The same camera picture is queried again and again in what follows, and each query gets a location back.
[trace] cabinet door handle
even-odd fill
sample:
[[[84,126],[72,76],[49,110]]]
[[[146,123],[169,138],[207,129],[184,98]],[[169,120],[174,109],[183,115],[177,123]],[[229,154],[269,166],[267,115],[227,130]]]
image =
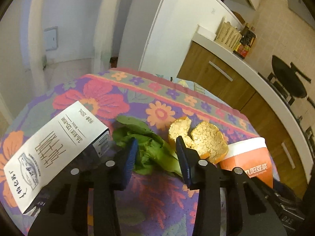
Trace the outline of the cabinet door handle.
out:
[[[212,63],[211,61],[209,61],[209,64],[212,65],[215,69],[217,69],[221,74],[223,74],[229,81],[233,81],[233,79],[216,64]]]
[[[293,162],[293,160],[292,160],[292,157],[291,157],[291,155],[290,155],[290,153],[289,153],[287,147],[285,146],[284,143],[282,143],[281,145],[282,145],[282,148],[283,148],[285,154],[287,155],[287,157],[288,157],[288,159],[289,159],[289,162],[291,163],[291,167],[292,167],[293,169],[295,169],[295,164],[294,164],[294,162]]]

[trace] green vegetable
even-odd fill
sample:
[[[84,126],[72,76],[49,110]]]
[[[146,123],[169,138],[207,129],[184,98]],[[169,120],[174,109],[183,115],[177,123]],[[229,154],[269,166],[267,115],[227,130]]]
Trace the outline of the green vegetable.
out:
[[[182,176],[175,150],[155,134],[145,122],[123,115],[118,116],[116,120],[123,124],[123,127],[116,129],[112,135],[118,146],[125,147],[132,137],[138,140],[139,152],[133,169],[136,173],[151,174],[154,168],[159,166]]]

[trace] round table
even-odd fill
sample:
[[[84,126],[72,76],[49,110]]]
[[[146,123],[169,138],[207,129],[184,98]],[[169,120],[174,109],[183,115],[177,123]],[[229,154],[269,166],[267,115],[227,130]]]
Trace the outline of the round table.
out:
[[[200,86],[176,81],[179,84],[145,72],[116,68],[58,85],[27,104],[0,142],[0,201],[21,232],[27,235],[35,218],[22,215],[16,206],[3,172],[4,165],[28,138],[76,101],[86,106],[111,132],[115,117],[124,114],[146,121],[164,139],[168,139],[167,129],[172,121],[182,116],[192,120],[192,127],[202,120],[217,125],[229,144],[258,136],[239,111]],[[147,176],[133,173],[127,189],[116,192],[115,196],[122,235],[191,235],[193,232],[198,191],[188,190],[175,177],[160,172]],[[92,200],[88,206],[89,235],[93,234],[91,205]]]

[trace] wooden cabinet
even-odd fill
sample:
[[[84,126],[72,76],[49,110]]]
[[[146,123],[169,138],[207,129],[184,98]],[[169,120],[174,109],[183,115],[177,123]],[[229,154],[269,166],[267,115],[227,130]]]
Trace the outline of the wooden cabinet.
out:
[[[192,42],[177,77],[198,83],[237,110],[242,109],[255,93],[255,89],[235,70],[195,42]]]
[[[281,182],[291,187],[297,196],[304,195],[307,187],[306,177],[289,134],[267,102],[243,77],[213,53],[194,42],[177,77],[198,83],[247,116],[258,134],[265,138]],[[293,159],[296,166],[294,169],[283,144]]]
[[[302,198],[307,188],[303,165],[294,143],[274,111],[258,93],[255,93],[240,112],[249,119],[258,134],[265,138],[281,182],[291,187],[296,195]],[[283,144],[292,157],[294,169],[284,151]]]

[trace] kitchen counter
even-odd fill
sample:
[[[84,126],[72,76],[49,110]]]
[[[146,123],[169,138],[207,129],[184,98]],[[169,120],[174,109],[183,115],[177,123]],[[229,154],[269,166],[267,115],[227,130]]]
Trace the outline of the kitchen counter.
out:
[[[238,74],[240,74],[268,103],[290,135],[299,153],[307,182],[309,182],[311,177],[310,173],[313,167],[313,158],[307,140],[304,136],[304,132],[297,122],[296,117],[291,112],[291,109],[286,106],[285,102],[283,102],[283,100],[273,90],[269,83],[265,81],[246,62],[239,59],[232,52],[214,42],[214,36],[214,33],[199,26],[196,33],[193,35],[192,41],[206,48],[225,63],[227,63]]]

